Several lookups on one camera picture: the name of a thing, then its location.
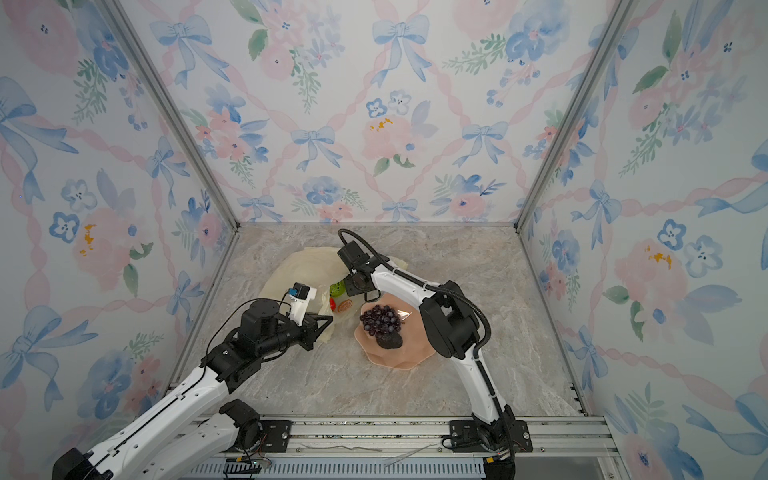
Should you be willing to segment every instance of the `marble surface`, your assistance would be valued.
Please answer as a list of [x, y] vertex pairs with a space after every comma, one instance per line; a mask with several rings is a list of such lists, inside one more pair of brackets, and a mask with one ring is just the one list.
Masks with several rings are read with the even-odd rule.
[[[184, 368], [204, 356], [210, 336], [232, 310], [255, 297], [274, 269], [304, 247], [340, 246], [337, 227], [243, 226], [221, 287]], [[483, 348], [488, 369], [516, 415], [577, 415], [570, 379], [538, 286], [511, 227], [350, 227], [379, 252], [408, 262], [428, 280], [454, 280], [492, 326]], [[239, 324], [236, 315], [224, 334]], [[327, 344], [298, 346], [267, 363], [229, 399], [262, 414], [468, 415], [469, 398], [450, 361], [434, 355], [409, 371], [372, 364], [355, 341], [356, 316]]]

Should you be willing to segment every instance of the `floral wallpaper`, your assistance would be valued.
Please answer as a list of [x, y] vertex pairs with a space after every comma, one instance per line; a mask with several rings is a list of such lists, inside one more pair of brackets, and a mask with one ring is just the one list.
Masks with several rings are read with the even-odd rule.
[[768, 5], [633, 15], [525, 246], [633, 480], [768, 478]]
[[614, 0], [122, 5], [242, 221], [510, 222]]
[[164, 391], [230, 241], [93, 3], [0, 2], [0, 477]]

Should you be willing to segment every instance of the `black mounting plate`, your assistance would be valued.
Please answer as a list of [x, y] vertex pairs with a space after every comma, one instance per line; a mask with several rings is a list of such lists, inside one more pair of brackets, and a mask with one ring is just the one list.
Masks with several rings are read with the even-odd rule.
[[[452, 420], [448, 422], [448, 425], [451, 435], [444, 437], [444, 439], [451, 440], [451, 447], [454, 452], [488, 452], [480, 442], [477, 423], [472, 420]], [[510, 430], [512, 441], [515, 444], [515, 453], [533, 452], [533, 443], [527, 423], [522, 420], [515, 420]]]
[[261, 444], [261, 452], [285, 453], [290, 439], [290, 420], [261, 420], [266, 438]]

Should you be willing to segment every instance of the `purple grapes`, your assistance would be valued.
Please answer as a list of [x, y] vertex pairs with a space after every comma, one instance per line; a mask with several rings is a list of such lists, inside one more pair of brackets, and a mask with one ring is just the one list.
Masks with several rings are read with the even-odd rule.
[[360, 315], [360, 321], [362, 328], [377, 339], [387, 333], [399, 332], [402, 328], [400, 315], [389, 305], [375, 305]]

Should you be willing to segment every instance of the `translucent plastic bag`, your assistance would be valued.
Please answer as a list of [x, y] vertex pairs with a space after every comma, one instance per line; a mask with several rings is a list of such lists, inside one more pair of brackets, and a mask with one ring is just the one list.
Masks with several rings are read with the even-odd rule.
[[[264, 284], [259, 296], [280, 300], [283, 294], [295, 282], [309, 285], [317, 289], [317, 295], [310, 301], [307, 312], [319, 315], [333, 315], [333, 323], [318, 338], [321, 343], [327, 343], [333, 334], [333, 330], [339, 324], [350, 321], [356, 322], [360, 307], [365, 300], [363, 295], [333, 298], [336, 311], [331, 310], [330, 287], [349, 273], [338, 255], [338, 247], [307, 247], [304, 250], [291, 253], [279, 267], [275, 269], [270, 278]], [[402, 260], [390, 257], [400, 268], [407, 268], [408, 264]]]

